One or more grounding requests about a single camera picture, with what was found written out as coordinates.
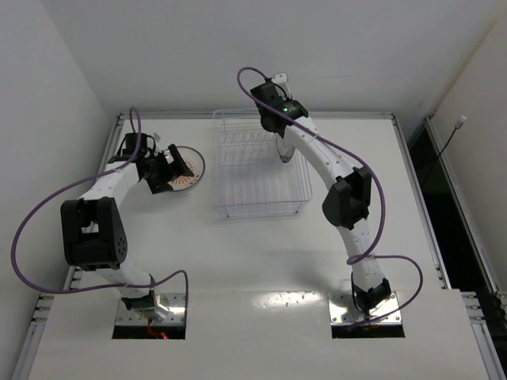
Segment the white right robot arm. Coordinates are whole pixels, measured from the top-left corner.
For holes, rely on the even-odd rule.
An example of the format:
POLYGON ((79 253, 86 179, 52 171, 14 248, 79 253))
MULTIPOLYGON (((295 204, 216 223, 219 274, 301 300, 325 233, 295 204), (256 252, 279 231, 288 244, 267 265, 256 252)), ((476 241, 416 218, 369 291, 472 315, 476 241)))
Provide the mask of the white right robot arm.
POLYGON ((389 281, 374 257, 375 246, 385 224, 385 197, 381 198, 381 221, 375 237, 368 226, 372 181, 376 176, 361 161, 353 164, 324 139, 308 111, 289 97, 286 74, 271 78, 252 88, 261 126, 276 136, 280 160, 291 161, 300 152, 317 171, 328 191, 322 202, 326 220, 337 228, 345 244, 347 264, 352 266, 352 289, 356 308, 368 315, 391 294, 389 281))

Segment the white plate with cloud motif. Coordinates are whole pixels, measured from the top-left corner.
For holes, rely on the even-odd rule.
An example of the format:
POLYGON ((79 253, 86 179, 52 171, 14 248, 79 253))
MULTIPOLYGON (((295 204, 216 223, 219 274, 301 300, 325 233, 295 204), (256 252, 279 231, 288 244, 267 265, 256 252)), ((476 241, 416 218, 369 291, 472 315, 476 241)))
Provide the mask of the white plate with cloud motif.
POLYGON ((276 135, 276 149, 283 163, 290 162, 295 154, 295 146, 285 141, 280 135, 276 135))

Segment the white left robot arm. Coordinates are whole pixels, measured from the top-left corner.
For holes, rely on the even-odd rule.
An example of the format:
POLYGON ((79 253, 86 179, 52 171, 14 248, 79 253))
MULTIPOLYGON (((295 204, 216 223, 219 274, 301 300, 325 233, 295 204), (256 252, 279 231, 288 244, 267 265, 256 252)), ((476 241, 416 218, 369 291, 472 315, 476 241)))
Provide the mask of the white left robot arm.
POLYGON ((169 301, 155 290, 152 275, 128 258, 128 240, 119 206, 129 191, 145 181, 154 195, 174 190, 172 181, 194 177, 178 146, 161 150, 152 135, 125 135, 100 177, 80 198, 60 208, 67 263, 94 272, 115 285, 127 310, 148 321, 163 321, 169 301))

